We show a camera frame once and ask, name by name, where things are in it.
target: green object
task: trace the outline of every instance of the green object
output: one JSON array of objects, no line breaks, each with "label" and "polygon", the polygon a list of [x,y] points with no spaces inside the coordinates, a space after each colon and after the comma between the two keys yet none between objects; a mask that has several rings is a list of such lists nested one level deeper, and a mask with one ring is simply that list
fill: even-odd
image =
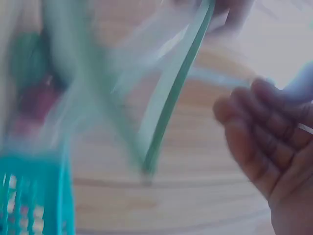
[{"label": "green object", "polygon": [[12,149],[2,152],[1,234],[75,234],[71,172],[65,146],[36,156]]},{"label": "green object", "polygon": [[45,42],[34,33],[21,33],[10,50],[10,72],[18,91],[40,83],[48,72]]},{"label": "green object", "polygon": [[215,0],[203,0],[189,25],[171,64],[163,72],[148,103],[139,135],[148,139],[143,171],[153,174],[166,127],[170,121],[188,71],[198,53],[215,8]]},{"label": "green object", "polygon": [[[84,11],[84,1],[45,0],[44,6],[46,21],[53,22],[48,26],[48,31],[54,48],[52,58],[56,68],[62,77],[73,81],[73,87],[83,87],[91,96],[88,100],[88,95],[72,92],[70,88],[67,99],[60,103],[59,116],[66,117],[66,123],[71,125],[76,122],[80,113],[88,113],[91,110],[88,103],[93,103],[98,114],[111,121],[125,141],[132,162],[145,174],[152,175],[167,124],[206,33],[215,1],[202,1],[176,54],[156,86],[138,133],[131,128],[130,118],[119,106],[119,101],[125,94],[112,92],[118,73],[112,70],[114,66],[107,53],[109,49],[99,50],[92,36],[91,23]],[[124,88],[132,86],[133,83],[132,80],[122,81],[121,90],[127,90]]]}]

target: red object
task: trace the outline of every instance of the red object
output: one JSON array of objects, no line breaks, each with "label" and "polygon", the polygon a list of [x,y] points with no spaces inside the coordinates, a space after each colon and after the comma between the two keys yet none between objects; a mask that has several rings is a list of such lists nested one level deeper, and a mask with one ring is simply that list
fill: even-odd
[{"label": "red object", "polygon": [[45,117],[60,97],[53,85],[53,78],[47,77],[41,84],[27,89],[20,97],[19,113],[42,124]]}]

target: finger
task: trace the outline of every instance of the finger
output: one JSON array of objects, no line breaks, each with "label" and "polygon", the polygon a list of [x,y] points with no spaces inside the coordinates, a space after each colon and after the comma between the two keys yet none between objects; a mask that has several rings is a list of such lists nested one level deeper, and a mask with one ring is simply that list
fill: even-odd
[{"label": "finger", "polygon": [[242,119],[225,124],[228,147],[245,175],[269,198],[281,174],[280,170],[257,148],[249,127]]},{"label": "finger", "polygon": [[247,106],[252,115],[260,120],[260,124],[277,138],[296,149],[303,148],[311,141],[312,135],[298,127],[299,119],[295,118],[296,113],[291,115],[290,111],[282,112],[282,110],[287,110],[287,106],[282,106],[283,102],[280,101],[280,97],[276,98],[275,91],[271,92],[270,90],[271,86],[261,89],[259,93],[264,94],[264,97],[256,96],[255,93],[247,89],[237,89],[233,92],[233,95],[237,96]]},{"label": "finger", "polygon": [[261,102],[249,89],[235,89],[232,96],[237,97],[254,118],[277,138],[287,141],[293,139],[295,124]]},{"label": "finger", "polygon": [[297,106],[289,105],[280,90],[263,80],[256,80],[251,89],[265,103],[275,107],[295,121],[313,127],[313,105],[311,103]]},{"label": "finger", "polygon": [[234,117],[241,117],[246,121],[251,121],[249,113],[242,107],[236,99],[224,97],[218,99],[213,105],[213,112],[217,121],[225,124]]},{"label": "finger", "polygon": [[253,128],[253,134],[259,148],[281,170],[286,170],[295,156],[295,149],[279,141],[268,131],[260,126]]}]

